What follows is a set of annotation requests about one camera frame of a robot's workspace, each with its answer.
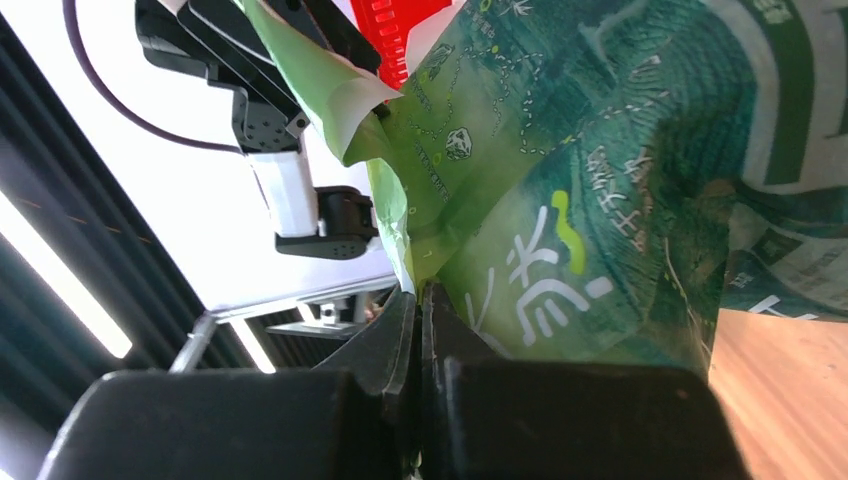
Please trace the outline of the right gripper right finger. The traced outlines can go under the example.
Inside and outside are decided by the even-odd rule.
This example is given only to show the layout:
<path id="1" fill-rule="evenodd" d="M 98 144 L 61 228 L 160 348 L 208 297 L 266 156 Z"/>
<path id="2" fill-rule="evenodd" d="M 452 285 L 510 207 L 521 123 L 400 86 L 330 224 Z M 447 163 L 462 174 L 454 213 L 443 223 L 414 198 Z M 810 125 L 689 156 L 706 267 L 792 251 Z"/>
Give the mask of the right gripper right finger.
<path id="1" fill-rule="evenodd" d="M 517 361 L 422 296 L 425 479 L 746 479 L 717 398 L 677 368 Z"/>

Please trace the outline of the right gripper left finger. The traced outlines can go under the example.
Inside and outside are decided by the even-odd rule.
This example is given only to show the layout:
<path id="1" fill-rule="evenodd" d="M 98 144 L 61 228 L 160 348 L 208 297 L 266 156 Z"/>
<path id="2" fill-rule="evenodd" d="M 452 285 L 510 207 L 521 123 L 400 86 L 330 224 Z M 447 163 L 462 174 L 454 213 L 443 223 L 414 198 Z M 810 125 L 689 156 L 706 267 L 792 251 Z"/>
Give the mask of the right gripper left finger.
<path id="1" fill-rule="evenodd" d="M 416 301 L 313 368 L 114 372 L 59 430 L 43 479 L 402 479 Z"/>

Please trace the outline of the green cat litter bag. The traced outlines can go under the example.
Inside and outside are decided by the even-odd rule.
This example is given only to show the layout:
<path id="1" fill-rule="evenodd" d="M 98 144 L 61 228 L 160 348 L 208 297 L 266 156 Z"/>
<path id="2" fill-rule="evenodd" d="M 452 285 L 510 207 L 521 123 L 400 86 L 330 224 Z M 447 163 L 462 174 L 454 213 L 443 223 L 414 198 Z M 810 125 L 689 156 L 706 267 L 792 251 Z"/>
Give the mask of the green cat litter bag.
<path id="1" fill-rule="evenodd" d="M 846 319 L 845 2 L 467 1 L 400 92 L 242 9 L 500 354 L 705 373 L 721 309 Z"/>

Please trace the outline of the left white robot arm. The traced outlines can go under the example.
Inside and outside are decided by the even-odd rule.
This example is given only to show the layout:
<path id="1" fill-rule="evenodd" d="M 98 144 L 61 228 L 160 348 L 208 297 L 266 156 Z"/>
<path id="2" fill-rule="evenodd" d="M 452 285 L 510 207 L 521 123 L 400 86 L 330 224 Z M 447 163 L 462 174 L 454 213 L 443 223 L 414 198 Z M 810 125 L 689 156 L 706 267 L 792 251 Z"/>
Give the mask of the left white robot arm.
<path id="1" fill-rule="evenodd" d="M 233 93 L 231 126 L 268 210 L 278 253 L 350 260 L 377 237 L 371 199 L 352 186 L 314 185 L 303 108 L 234 1 L 138 1 L 147 61 Z"/>

